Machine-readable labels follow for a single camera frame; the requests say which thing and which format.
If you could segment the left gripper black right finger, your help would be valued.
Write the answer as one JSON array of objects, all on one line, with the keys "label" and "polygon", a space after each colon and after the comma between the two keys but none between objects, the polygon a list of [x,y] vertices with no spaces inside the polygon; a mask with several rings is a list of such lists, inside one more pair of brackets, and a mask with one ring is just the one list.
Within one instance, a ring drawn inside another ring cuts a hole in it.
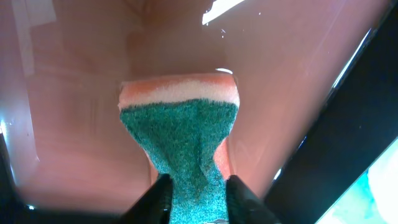
[{"label": "left gripper black right finger", "polygon": [[250,188],[236,175],[226,181],[229,224],[280,224]]}]

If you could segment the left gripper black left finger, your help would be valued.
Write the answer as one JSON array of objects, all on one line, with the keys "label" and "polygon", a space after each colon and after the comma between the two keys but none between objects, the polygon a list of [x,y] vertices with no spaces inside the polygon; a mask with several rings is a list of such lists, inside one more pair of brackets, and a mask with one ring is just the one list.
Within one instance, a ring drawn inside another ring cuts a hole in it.
[{"label": "left gripper black left finger", "polygon": [[118,220],[118,224],[169,224],[173,180],[161,174],[151,188]]}]

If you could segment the white plate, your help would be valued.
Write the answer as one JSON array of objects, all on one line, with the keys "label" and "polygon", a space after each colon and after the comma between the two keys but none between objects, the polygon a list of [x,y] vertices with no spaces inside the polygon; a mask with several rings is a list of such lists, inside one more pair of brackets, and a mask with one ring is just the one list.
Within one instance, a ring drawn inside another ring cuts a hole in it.
[{"label": "white plate", "polygon": [[397,146],[391,145],[368,170],[369,187],[387,223],[397,223]]}]

